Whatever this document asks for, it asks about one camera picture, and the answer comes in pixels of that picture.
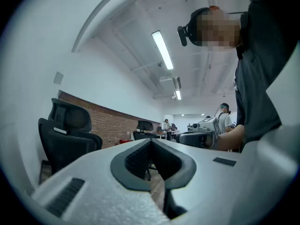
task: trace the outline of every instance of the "black office chair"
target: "black office chair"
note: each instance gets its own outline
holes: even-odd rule
[[[158,138],[158,136],[155,134],[144,132],[144,131],[152,131],[153,130],[153,124],[149,121],[138,120],[136,129],[139,129],[140,132],[133,131],[133,137],[135,140],[140,140],[140,139],[144,139],[144,138]],[[147,173],[149,176],[148,181],[151,180],[149,169],[157,170],[156,168],[152,167],[152,164],[153,164],[152,160],[149,160],[149,166],[147,168]]]
[[[48,120],[38,120],[39,136],[52,174],[79,157],[101,149],[102,139],[91,131],[89,113],[76,105],[52,98]]]

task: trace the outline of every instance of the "red object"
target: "red object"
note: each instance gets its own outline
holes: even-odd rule
[[[125,139],[120,139],[120,144],[127,143],[127,142],[131,142],[131,141],[130,140],[125,140]]]

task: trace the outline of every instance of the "brown brick wall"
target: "brown brick wall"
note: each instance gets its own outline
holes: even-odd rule
[[[138,120],[145,120],[87,102],[65,92],[61,92],[59,99],[83,107],[89,112],[92,120],[91,133],[102,138],[102,149],[112,147],[120,139],[125,139],[127,132],[131,134],[136,131]],[[153,131],[156,131],[159,123],[151,122]]]

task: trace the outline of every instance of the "black t-shirt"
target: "black t-shirt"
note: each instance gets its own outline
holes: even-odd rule
[[[270,0],[256,0],[241,18],[242,46],[237,48],[237,125],[245,126],[246,142],[280,126],[279,116],[266,89],[285,66],[297,43],[291,21]]]

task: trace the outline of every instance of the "fluorescent light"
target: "fluorescent light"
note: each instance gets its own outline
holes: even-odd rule
[[[157,32],[153,32],[152,33],[152,37],[160,51],[161,56],[164,59],[165,65],[167,67],[168,70],[173,69],[173,64],[170,58],[170,54],[168,52],[168,49],[165,45],[165,41],[163,39],[163,37],[161,36],[160,31]]]
[[[178,100],[181,100],[180,91],[176,91],[176,95],[177,95],[177,99],[178,99]]]

